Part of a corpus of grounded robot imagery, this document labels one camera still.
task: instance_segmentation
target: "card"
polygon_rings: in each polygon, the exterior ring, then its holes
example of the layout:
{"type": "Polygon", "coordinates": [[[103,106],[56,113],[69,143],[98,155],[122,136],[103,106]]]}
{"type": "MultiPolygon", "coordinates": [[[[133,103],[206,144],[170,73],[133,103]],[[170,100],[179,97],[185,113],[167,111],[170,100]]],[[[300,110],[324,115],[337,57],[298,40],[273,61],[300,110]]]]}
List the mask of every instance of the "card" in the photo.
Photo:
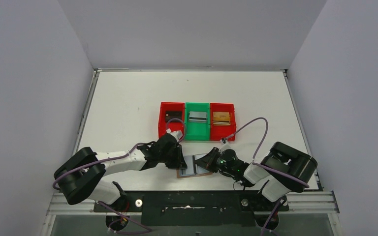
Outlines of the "card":
{"type": "Polygon", "coordinates": [[[212,122],[230,123],[229,112],[212,112],[212,122]]]}
{"type": "Polygon", "coordinates": [[[166,111],[166,122],[169,122],[169,120],[173,118],[182,119],[182,112],[180,111],[166,111]]]}
{"type": "Polygon", "coordinates": [[[189,121],[206,123],[207,113],[206,112],[189,112],[189,121]]]}
{"type": "Polygon", "coordinates": [[[184,160],[188,168],[186,169],[178,169],[177,170],[177,178],[185,178],[185,177],[197,177],[197,176],[205,176],[211,175],[212,172],[209,172],[202,167],[199,167],[195,164],[195,160],[204,157],[206,154],[197,154],[192,156],[184,156],[184,160]]]}

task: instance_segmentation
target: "white table surface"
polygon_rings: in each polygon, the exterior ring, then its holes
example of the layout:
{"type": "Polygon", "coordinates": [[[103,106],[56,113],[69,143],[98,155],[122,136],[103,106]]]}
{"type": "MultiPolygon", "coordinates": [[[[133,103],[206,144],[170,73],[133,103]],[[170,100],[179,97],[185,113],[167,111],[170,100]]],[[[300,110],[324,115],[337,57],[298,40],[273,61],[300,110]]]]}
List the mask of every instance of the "white table surface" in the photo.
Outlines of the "white table surface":
{"type": "MultiPolygon", "coordinates": [[[[110,152],[128,150],[137,142],[158,139],[160,102],[233,103],[237,127],[266,117],[269,131],[258,151],[260,162],[280,141],[307,153],[301,129],[282,72],[101,72],[79,148],[110,152]]],[[[231,142],[239,159],[251,162],[265,123],[258,120],[231,142]]],[[[219,142],[183,141],[184,155],[208,153],[219,142]]],[[[232,190],[233,180],[214,173],[176,178],[176,170],[160,163],[144,171],[104,177],[124,190],[232,190]]],[[[259,189],[265,180],[251,189],[259,189]]],[[[315,176],[309,189],[318,189],[315,176]]]]}

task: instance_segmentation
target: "cable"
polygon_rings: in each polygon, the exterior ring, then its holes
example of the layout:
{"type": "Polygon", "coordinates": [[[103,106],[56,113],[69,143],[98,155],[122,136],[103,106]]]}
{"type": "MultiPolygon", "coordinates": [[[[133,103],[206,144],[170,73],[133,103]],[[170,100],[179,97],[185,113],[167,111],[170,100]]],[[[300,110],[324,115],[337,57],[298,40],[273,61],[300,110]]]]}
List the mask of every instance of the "cable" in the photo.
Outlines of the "cable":
{"type": "Polygon", "coordinates": [[[258,164],[258,163],[255,163],[255,162],[252,162],[252,164],[255,165],[255,166],[259,166],[259,167],[261,167],[261,168],[263,168],[263,169],[265,169],[265,170],[267,170],[267,171],[269,171],[269,172],[273,172],[273,173],[278,174],[278,175],[280,175],[280,176],[283,176],[283,177],[286,177],[286,178],[288,178],[288,179],[291,179],[291,180],[293,180],[293,181],[295,181],[295,182],[300,183],[301,185],[305,186],[306,188],[309,188],[309,185],[308,185],[307,183],[305,183],[305,182],[303,182],[302,180],[300,180],[300,179],[298,179],[298,178],[296,178],[296,177],[293,177],[293,176],[291,176],[291,175],[289,175],[289,174],[286,174],[286,173],[280,172],[280,171],[278,171],[278,170],[272,169],[272,168],[270,168],[270,167],[267,167],[267,166],[264,166],[264,165],[262,165],[262,164],[258,164]]]}
{"type": "Polygon", "coordinates": [[[267,231],[269,231],[269,233],[274,234],[276,236],[279,236],[279,234],[277,234],[274,230],[270,230],[270,229],[264,229],[264,230],[267,230],[267,231]]]}
{"type": "Polygon", "coordinates": [[[277,203],[276,203],[275,207],[273,208],[273,210],[272,210],[272,212],[270,213],[269,217],[267,217],[266,222],[264,222],[264,225],[263,225],[263,227],[262,227],[261,230],[260,230],[260,236],[263,236],[263,235],[264,235],[264,230],[266,229],[267,224],[269,224],[269,221],[270,221],[270,219],[272,219],[272,217],[273,217],[273,215],[275,214],[276,210],[279,209],[279,206],[280,206],[280,204],[281,204],[281,199],[282,199],[282,198],[279,198],[279,199],[277,200],[277,203]]]}
{"type": "Polygon", "coordinates": [[[245,124],[245,125],[243,125],[241,128],[239,128],[237,131],[235,131],[233,134],[230,134],[230,135],[228,135],[227,137],[225,137],[225,139],[229,139],[229,138],[231,138],[232,136],[234,136],[235,134],[237,134],[238,132],[240,132],[242,129],[244,129],[247,125],[249,125],[249,124],[251,124],[251,123],[253,123],[254,121],[259,120],[259,119],[262,119],[262,120],[264,120],[264,122],[266,122],[266,129],[264,130],[263,138],[261,138],[261,141],[260,141],[260,143],[258,144],[258,146],[257,146],[257,148],[256,148],[256,150],[255,150],[255,152],[254,152],[254,154],[253,154],[253,161],[254,161],[254,159],[255,159],[255,156],[257,155],[258,150],[260,149],[261,145],[263,144],[264,139],[266,138],[267,131],[269,130],[269,122],[267,121],[266,118],[264,118],[264,117],[257,117],[257,118],[254,118],[254,119],[250,120],[247,124],[245,124]]]}
{"type": "Polygon", "coordinates": [[[86,164],[86,165],[83,165],[83,166],[79,166],[77,168],[74,168],[73,170],[70,170],[64,174],[62,174],[61,176],[59,176],[54,182],[53,182],[53,188],[56,189],[56,190],[59,190],[60,191],[60,188],[56,187],[56,184],[58,182],[60,182],[60,180],[62,180],[64,177],[66,177],[67,175],[71,174],[71,173],[74,173],[76,171],[79,171],[81,169],[84,169],[84,168],[88,168],[88,167],[91,167],[91,166],[94,166],[96,164],[100,164],[100,163],[103,163],[103,162],[107,162],[107,161],[115,161],[115,160],[118,160],[118,159],[123,159],[123,158],[126,158],[132,151],[134,151],[134,149],[138,146],[138,145],[143,145],[145,143],[136,143],[132,148],[131,150],[125,154],[125,155],[122,155],[122,156],[119,156],[119,157],[114,157],[114,158],[106,158],[106,159],[102,159],[102,160],[99,160],[99,161],[94,161],[94,162],[91,162],[89,164],[86,164]]]}
{"type": "Polygon", "coordinates": [[[170,119],[167,123],[166,123],[166,130],[169,128],[169,123],[174,121],[174,120],[177,120],[178,122],[182,123],[183,124],[183,136],[180,138],[180,140],[178,141],[178,143],[180,143],[181,141],[183,141],[183,139],[185,139],[185,136],[186,136],[186,125],[185,123],[183,122],[183,120],[179,119],[179,118],[172,118],[170,119]]]}
{"type": "Polygon", "coordinates": [[[264,187],[266,187],[266,185],[269,183],[269,181],[270,181],[270,180],[267,180],[267,181],[264,183],[264,185],[260,188],[260,190],[257,192],[257,194],[260,194],[260,193],[263,191],[264,187]]]}
{"type": "Polygon", "coordinates": [[[263,141],[264,141],[264,139],[265,139],[266,136],[267,136],[267,131],[269,130],[269,122],[267,121],[266,118],[264,118],[264,117],[257,117],[257,118],[252,119],[252,120],[249,121],[247,124],[243,125],[243,126],[242,126],[241,128],[239,128],[237,131],[235,131],[235,133],[233,133],[233,134],[231,134],[231,135],[225,137],[225,139],[229,139],[229,138],[231,138],[232,136],[234,136],[235,134],[237,134],[238,132],[240,132],[242,129],[244,129],[247,125],[249,125],[249,124],[251,124],[251,123],[253,123],[254,121],[259,120],[259,119],[264,120],[264,122],[266,123],[266,129],[264,130],[263,138],[261,138],[260,143],[258,144],[256,150],[254,151],[253,158],[252,158],[252,164],[255,165],[255,166],[259,166],[259,167],[261,167],[261,168],[263,168],[263,169],[265,169],[265,170],[267,170],[267,171],[269,171],[269,172],[273,172],[273,173],[279,174],[279,175],[281,175],[281,176],[283,176],[283,177],[286,177],[286,178],[288,178],[288,179],[291,179],[291,180],[293,180],[293,181],[295,181],[295,182],[300,183],[301,185],[305,186],[306,188],[309,188],[309,185],[308,185],[307,183],[303,182],[302,180],[300,180],[300,179],[298,179],[298,178],[296,178],[296,177],[293,177],[293,176],[291,176],[291,175],[289,175],[289,174],[285,174],[285,173],[283,173],[283,172],[280,172],[280,171],[274,170],[274,169],[272,169],[272,168],[270,168],[270,167],[267,167],[267,166],[264,166],[264,165],[261,165],[261,164],[258,164],[258,163],[255,163],[255,162],[254,162],[254,160],[255,160],[255,156],[257,155],[258,150],[260,149],[261,145],[263,144],[263,141]]]}
{"type": "MultiPolygon", "coordinates": [[[[149,227],[147,227],[147,226],[145,226],[145,225],[142,225],[142,224],[140,224],[139,222],[137,222],[137,221],[135,221],[135,220],[132,220],[132,219],[130,219],[129,217],[127,217],[127,216],[125,216],[125,215],[123,215],[123,214],[117,212],[116,210],[112,209],[110,206],[108,206],[108,205],[105,204],[104,202],[98,201],[97,203],[100,204],[101,206],[105,207],[106,209],[112,211],[113,213],[119,215],[120,217],[125,218],[125,219],[131,221],[132,223],[134,223],[134,224],[136,224],[136,225],[138,225],[138,226],[140,226],[140,227],[146,229],[146,231],[138,231],[138,232],[120,232],[120,231],[117,231],[117,232],[116,232],[116,231],[113,231],[113,230],[111,229],[114,233],[116,233],[116,234],[121,234],[121,235],[140,235],[140,234],[150,233],[151,231],[153,231],[151,228],[149,228],[149,227]]],[[[111,228],[111,226],[112,226],[113,224],[115,224],[116,222],[118,222],[118,221],[119,221],[119,220],[116,220],[116,221],[111,222],[111,224],[108,225],[108,228],[111,228]]]]}

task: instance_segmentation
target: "gray wall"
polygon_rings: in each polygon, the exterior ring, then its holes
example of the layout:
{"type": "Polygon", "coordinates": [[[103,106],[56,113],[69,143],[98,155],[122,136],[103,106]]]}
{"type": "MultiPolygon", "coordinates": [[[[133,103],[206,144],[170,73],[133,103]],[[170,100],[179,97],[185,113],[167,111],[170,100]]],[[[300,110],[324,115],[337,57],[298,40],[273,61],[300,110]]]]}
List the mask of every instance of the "gray wall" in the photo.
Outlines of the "gray wall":
{"type": "Polygon", "coordinates": [[[346,235],[378,235],[378,1],[328,0],[288,76],[346,235]]]}
{"type": "Polygon", "coordinates": [[[95,68],[288,68],[326,0],[59,0],[95,68]]]}
{"type": "Polygon", "coordinates": [[[91,79],[57,0],[0,1],[0,236],[39,234],[91,79]]]}

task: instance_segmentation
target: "bolt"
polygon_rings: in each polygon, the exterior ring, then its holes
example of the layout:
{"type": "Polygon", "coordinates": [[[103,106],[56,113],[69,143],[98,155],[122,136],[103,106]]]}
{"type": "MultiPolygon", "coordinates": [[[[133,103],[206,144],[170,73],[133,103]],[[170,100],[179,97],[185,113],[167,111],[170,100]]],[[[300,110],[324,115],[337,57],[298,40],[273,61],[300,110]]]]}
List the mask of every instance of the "bolt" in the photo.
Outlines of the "bolt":
{"type": "Polygon", "coordinates": [[[247,207],[248,205],[249,205],[249,201],[247,200],[247,199],[243,199],[243,200],[241,200],[241,205],[243,206],[243,207],[247,207]]]}
{"type": "Polygon", "coordinates": [[[136,207],[141,207],[142,205],[143,205],[143,201],[142,201],[142,200],[137,199],[137,200],[135,201],[135,206],[136,206],[136,207]]]}

